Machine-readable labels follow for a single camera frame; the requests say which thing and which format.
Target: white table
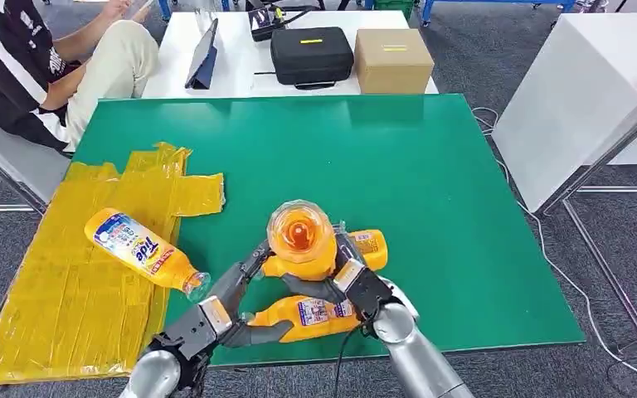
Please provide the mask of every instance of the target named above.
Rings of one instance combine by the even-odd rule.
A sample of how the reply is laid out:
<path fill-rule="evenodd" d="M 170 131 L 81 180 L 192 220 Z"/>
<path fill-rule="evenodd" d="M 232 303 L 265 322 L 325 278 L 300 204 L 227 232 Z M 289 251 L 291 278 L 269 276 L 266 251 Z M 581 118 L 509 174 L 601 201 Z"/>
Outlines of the white table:
<path fill-rule="evenodd" d="M 337 82 L 334 87 L 319 90 L 297 90 L 290 85 L 281 85 L 274 75 L 256 75 L 257 72 L 275 70 L 270 58 L 270 41 L 256 43 L 252 40 L 247 12 L 218 12 L 215 17 L 218 18 L 215 41 L 218 55 L 211 88 L 184 88 L 201 33 L 193 12 L 175 12 L 160 46 L 160 67 L 148 80 L 143 92 L 144 98 L 360 94 L 355 70 L 347 80 Z M 322 11 L 309 12 L 288 27 L 341 27 L 351 48 L 355 50 L 357 29 L 406 29 L 409 25 L 399 11 Z M 432 78 L 429 79 L 425 92 L 438 93 Z"/>
<path fill-rule="evenodd" d="M 492 137 L 530 211 L 637 123 L 637 13 L 563 14 Z M 637 139 L 611 164 L 637 164 Z"/>

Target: yellow plastic sheet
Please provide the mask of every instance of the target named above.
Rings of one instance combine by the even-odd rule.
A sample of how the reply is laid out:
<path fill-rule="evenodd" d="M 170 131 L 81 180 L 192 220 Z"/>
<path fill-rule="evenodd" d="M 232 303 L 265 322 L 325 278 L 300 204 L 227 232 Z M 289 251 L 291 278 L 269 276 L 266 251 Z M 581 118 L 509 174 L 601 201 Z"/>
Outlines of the yellow plastic sheet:
<path fill-rule="evenodd" d="M 0 384 L 128 374 L 164 323 L 168 291 L 84 235 L 114 207 L 172 242 L 179 216 L 221 211 L 223 176 L 184 177 L 191 151 L 158 144 L 110 163 L 72 163 L 42 218 L 0 314 Z"/>

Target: blue cart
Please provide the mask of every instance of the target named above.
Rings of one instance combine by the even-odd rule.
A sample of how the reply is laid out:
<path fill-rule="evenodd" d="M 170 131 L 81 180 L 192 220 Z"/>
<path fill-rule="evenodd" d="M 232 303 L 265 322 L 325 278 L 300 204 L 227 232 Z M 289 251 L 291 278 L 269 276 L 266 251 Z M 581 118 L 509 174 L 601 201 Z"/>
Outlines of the blue cart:
<path fill-rule="evenodd" d="M 560 4 L 563 12 L 568 12 L 575 4 L 575 0 L 425 0 L 424 9 L 421 14 L 421 25 L 428 27 L 430 25 L 430 10 L 433 3 L 439 2 L 527 2 L 537 7 L 540 4 Z M 374 0 L 365 0 L 365 8 L 372 10 Z"/>
<path fill-rule="evenodd" d="M 163 14 L 163 20 L 169 21 L 169 18 L 172 16 L 172 13 L 169 10 L 168 0 L 158 0 L 160 3 L 160 10 Z M 177 0 L 172 0 L 172 4 L 177 5 Z M 233 4 L 238 5 L 238 0 L 233 0 Z M 221 0 L 221 8 L 223 11 L 230 11 L 231 5 L 228 3 L 228 0 Z"/>

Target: tide logo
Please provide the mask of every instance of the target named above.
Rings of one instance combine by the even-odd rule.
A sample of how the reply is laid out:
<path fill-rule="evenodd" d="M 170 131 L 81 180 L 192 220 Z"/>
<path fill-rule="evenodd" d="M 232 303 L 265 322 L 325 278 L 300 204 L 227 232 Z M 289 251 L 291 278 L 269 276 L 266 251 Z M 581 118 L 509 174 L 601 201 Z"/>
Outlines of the tide logo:
<path fill-rule="evenodd" d="M 154 256 L 158 252 L 159 243 L 153 242 L 149 236 L 139 240 L 133 248 L 133 255 L 139 262 L 144 263 L 147 259 Z"/>

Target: orange bottle cap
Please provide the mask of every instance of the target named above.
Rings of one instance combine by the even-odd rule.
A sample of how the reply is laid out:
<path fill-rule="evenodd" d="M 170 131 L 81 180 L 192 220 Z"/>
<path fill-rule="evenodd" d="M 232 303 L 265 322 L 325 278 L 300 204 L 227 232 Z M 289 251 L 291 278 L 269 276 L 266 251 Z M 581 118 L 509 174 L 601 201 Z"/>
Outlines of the orange bottle cap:
<path fill-rule="evenodd" d="M 310 201 L 287 201 L 272 213 L 267 225 L 270 248 L 293 263 L 315 260 L 332 238 L 331 221 Z"/>

